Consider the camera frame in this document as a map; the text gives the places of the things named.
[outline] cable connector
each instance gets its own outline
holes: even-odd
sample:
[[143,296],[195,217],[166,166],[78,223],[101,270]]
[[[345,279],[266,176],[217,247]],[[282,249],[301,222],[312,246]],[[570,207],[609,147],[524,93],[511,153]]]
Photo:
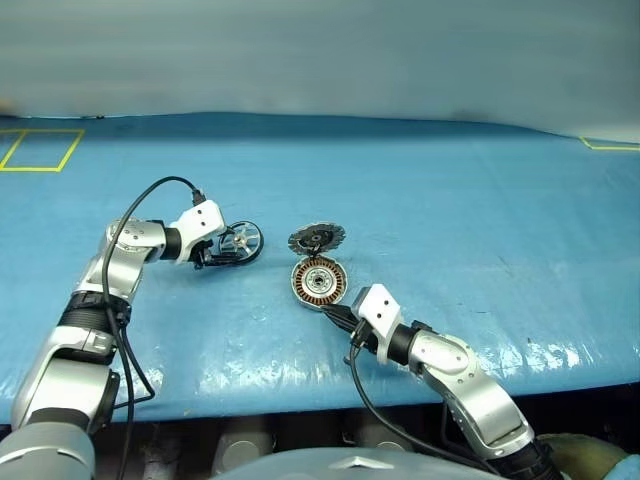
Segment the cable connector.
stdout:
[[351,345],[362,348],[373,333],[373,327],[366,320],[360,320],[351,334]]
[[207,197],[204,196],[204,193],[202,190],[198,190],[195,189],[191,192],[191,195],[193,195],[193,206],[195,207],[196,205],[200,205],[201,203],[204,203],[207,201]]

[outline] gray wall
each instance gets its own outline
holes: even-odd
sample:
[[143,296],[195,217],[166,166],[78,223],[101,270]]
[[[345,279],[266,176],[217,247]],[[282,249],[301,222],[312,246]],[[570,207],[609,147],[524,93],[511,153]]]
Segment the gray wall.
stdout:
[[640,141],[638,0],[3,0],[0,108],[480,120]]

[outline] blue table surface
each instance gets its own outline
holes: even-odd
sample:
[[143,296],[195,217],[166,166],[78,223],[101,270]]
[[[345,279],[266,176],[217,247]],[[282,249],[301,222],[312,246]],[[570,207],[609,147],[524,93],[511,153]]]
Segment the blue table surface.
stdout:
[[[290,289],[287,238],[315,221],[347,231],[333,252],[346,302],[386,284],[407,320],[466,339],[511,394],[640,379],[638,152],[331,117],[0,119],[14,128],[86,134],[60,173],[0,171],[0,422],[105,226],[165,175],[204,188],[228,222],[259,224],[265,247],[244,267],[146,267],[129,331],[158,396],[140,420],[360,405],[346,334]],[[0,158],[12,135],[0,134]],[[69,141],[29,134],[7,166],[55,165]],[[137,216],[172,221],[189,206],[167,185]],[[359,363],[376,404],[438,401],[403,368]]]

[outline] small wheel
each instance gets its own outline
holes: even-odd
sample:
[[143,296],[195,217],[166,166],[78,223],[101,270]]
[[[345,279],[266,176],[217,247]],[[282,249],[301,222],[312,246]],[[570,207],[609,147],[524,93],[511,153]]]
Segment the small wheel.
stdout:
[[264,237],[255,223],[236,222],[229,226],[229,230],[218,239],[221,255],[237,255],[238,259],[233,262],[235,265],[249,263],[260,255],[264,247]]

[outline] circular saw blade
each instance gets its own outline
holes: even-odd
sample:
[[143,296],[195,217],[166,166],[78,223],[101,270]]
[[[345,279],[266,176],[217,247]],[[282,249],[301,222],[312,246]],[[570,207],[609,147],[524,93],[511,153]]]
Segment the circular saw blade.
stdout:
[[299,255],[317,255],[342,243],[344,228],[335,223],[313,223],[289,237],[289,248]]

